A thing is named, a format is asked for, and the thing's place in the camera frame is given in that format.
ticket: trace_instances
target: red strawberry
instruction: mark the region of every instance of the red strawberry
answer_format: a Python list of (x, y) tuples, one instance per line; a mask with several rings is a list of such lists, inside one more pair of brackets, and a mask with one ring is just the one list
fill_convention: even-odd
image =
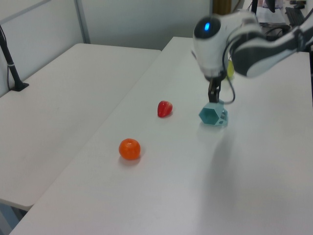
[(168, 101), (161, 101), (157, 107), (157, 115), (161, 118), (164, 118), (171, 114), (173, 105)]

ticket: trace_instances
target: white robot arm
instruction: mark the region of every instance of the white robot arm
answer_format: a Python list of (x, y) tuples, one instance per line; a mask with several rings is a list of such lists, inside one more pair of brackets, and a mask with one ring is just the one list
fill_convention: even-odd
[(200, 20), (194, 30), (193, 54), (205, 78), (210, 81), (210, 102), (219, 102), (228, 53), (237, 73), (258, 76), (312, 44), (313, 16), (310, 14), (301, 26), (274, 42), (266, 40), (255, 15), (249, 12), (213, 15)]

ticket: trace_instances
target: gray wall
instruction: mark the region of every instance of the gray wall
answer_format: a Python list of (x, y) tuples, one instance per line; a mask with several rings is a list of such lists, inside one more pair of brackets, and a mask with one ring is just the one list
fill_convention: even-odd
[(162, 50), (173, 36), (192, 37), (211, 0), (78, 0), (92, 44)]
[[(83, 42), (74, 0), (51, 0), (1, 26), (22, 80)], [(6, 92), (6, 61), (0, 50), (0, 96)]]

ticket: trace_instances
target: teal hexagonal block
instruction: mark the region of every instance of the teal hexagonal block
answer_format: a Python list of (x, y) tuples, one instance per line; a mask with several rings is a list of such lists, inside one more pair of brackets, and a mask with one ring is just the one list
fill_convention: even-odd
[(225, 126), (228, 123), (228, 111), (224, 109), (223, 102), (207, 103), (199, 113), (204, 124), (212, 126)]

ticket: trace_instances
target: white table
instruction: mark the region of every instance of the white table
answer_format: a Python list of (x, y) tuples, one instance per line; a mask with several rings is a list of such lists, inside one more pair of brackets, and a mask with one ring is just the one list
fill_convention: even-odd
[[(208, 82), (191, 44), (172, 39), (11, 235), (313, 231), (309, 55), (236, 74), (228, 126), (217, 128), (198, 117)], [(231, 98), (225, 82), (221, 97)], [(173, 103), (168, 118), (157, 117), (161, 100)], [(125, 138), (140, 142), (139, 161), (120, 158)]]
[(29, 210), (160, 54), (78, 44), (0, 98), (0, 203)]

